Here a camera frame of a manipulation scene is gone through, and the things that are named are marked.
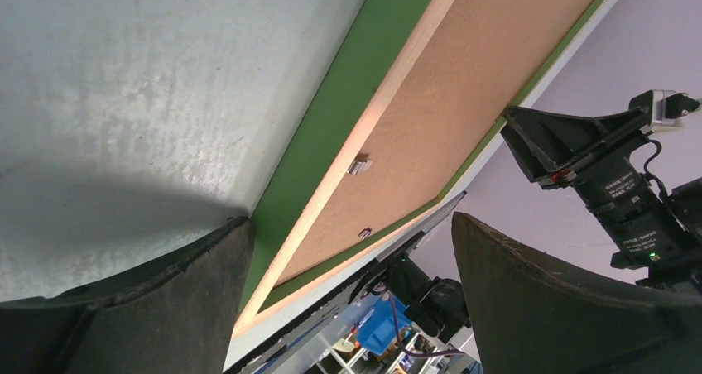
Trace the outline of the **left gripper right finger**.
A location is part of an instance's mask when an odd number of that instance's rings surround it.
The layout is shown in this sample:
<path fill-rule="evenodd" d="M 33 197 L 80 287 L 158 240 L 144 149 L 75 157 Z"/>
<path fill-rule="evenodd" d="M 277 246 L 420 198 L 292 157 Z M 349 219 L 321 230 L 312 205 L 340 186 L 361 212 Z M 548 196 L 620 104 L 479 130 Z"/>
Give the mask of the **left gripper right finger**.
<path fill-rule="evenodd" d="M 487 373 L 700 372 L 700 297 L 587 271 L 467 213 L 451 234 Z"/>

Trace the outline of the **wooden picture frame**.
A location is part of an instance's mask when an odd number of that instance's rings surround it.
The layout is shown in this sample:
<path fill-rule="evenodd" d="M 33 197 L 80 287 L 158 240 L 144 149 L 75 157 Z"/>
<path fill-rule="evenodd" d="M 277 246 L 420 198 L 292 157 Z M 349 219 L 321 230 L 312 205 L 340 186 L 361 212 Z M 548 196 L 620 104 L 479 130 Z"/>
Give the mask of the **wooden picture frame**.
<path fill-rule="evenodd" d="M 234 326 L 235 335 L 260 323 L 298 290 L 325 281 L 329 272 L 344 261 L 436 208 L 495 133 L 500 113 L 432 202 L 395 223 L 390 230 L 371 235 L 361 244 L 281 281 L 281 273 L 302 239 L 348 175 L 349 165 L 356 156 L 365 155 L 364 142 L 453 1 L 366 0 L 363 4 L 253 212 L 256 248 Z M 602 1 L 594 0 L 511 102 L 529 93 Z"/>

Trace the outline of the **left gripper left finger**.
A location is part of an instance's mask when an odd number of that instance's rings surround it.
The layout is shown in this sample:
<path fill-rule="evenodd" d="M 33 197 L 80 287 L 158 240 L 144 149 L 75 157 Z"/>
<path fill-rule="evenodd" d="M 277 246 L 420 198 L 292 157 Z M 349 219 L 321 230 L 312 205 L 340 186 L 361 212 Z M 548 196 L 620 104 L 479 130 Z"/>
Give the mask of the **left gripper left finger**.
<path fill-rule="evenodd" d="M 1 305 L 4 373 L 220 373 L 254 250 L 248 218 L 68 290 Z"/>

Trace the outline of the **brown backing board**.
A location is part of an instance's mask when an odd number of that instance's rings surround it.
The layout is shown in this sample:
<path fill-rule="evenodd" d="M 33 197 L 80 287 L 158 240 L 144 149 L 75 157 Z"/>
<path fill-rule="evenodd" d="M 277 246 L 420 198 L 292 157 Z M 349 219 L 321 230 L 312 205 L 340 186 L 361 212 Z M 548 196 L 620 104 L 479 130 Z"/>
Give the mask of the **brown backing board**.
<path fill-rule="evenodd" d="M 292 256 L 288 281 L 432 202 L 594 0 L 454 0 Z"/>

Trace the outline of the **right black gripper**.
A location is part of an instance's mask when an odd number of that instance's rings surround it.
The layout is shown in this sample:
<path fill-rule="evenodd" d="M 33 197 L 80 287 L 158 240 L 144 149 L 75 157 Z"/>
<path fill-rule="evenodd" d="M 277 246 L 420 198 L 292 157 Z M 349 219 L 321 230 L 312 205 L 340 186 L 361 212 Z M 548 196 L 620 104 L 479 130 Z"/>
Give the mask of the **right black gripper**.
<path fill-rule="evenodd" d="M 512 106 L 503 116 L 500 134 L 520 170 L 542 189 L 575 190 L 618 249 L 611 267 L 647 269 L 644 284 L 701 282 L 701 180 L 668 191 L 629 160 L 649 142 L 648 113 L 581 117 Z"/>

